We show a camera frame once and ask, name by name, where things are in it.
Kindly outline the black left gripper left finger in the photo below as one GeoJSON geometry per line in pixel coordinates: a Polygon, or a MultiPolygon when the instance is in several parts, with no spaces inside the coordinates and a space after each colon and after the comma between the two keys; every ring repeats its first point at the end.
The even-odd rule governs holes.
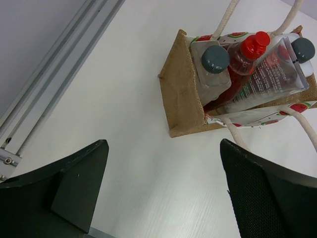
{"type": "Polygon", "coordinates": [[[0,184],[2,238],[89,238],[109,146],[85,148],[0,184]]]}

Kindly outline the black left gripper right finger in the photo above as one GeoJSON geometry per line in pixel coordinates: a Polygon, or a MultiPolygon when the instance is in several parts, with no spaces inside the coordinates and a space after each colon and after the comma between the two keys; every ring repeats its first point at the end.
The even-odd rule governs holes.
{"type": "Polygon", "coordinates": [[[315,238],[317,179],[223,139],[220,156],[240,236],[315,238]]]}

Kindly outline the red liquid bottle red cap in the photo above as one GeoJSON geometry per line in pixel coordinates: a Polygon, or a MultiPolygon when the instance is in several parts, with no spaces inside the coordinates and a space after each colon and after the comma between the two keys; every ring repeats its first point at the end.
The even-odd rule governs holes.
{"type": "Polygon", "coordinates": [[[227,51],[230,56],[228,72],[231,86],[219,97],[204,106],[205,112],[215,110],[231,101],[247,83],[255,69],[256,61],[266,52],[270,44],[270,36],[264,31],[259,31],[248,36],[244,41],[230,45],[227,51]]]}

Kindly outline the clear square bottle grey cap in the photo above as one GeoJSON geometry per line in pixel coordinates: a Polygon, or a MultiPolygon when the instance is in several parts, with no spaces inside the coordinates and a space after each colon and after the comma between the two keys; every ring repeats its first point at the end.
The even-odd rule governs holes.
{"type": "Polygon", "coordinates": [[[203,106],[216,100],[231,86],[230,56],[218,41],[196,41],[190,47],[197,72],[197,91],[203,106]]]}

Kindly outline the white bottle grey cap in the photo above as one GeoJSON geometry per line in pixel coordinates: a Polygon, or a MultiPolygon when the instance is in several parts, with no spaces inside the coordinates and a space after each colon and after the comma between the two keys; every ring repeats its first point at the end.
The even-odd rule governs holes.
{"type": "Polygon", "coordinates": [[[315,56],[316,50],[314,44],[309,39],[300,37],[298,33],[278,35],[271,40],[271,43],[267,47],[267,50],[274,47],[284,37],[288,37],[289,41],[291,42],[294,53],[297,57],[297,60],[299,61],[304,76],[311,76],[314,72],[311,59],[315,56]]]}

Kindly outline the aluminium frame rail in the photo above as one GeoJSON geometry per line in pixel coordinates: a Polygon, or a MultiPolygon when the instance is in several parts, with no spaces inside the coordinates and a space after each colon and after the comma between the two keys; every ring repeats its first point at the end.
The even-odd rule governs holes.
{"type": "Polygon", "coordinates": [[[122,0],[85,1],[1,116],[1,182],[12,176],[27,144],[49,117],[123,3],[122,0]]]}

